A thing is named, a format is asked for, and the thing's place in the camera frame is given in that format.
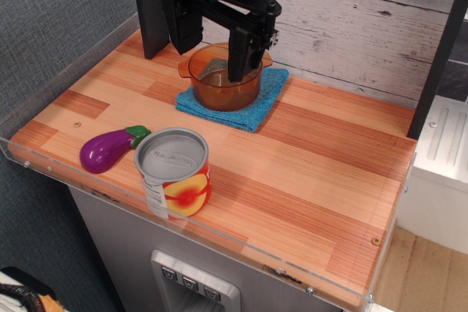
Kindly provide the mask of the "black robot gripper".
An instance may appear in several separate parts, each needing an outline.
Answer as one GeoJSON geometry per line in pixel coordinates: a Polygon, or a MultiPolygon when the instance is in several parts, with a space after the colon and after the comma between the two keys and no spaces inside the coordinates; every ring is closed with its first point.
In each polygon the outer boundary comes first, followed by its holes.
{"type": "Polygon", "coordinates": [[[203,38],[203,18],[230,30],[228,78],[241,82],[257,69],[266,50],[278,41],[277,0],[161,0],[170,40],[179,54],[203,38]]]}

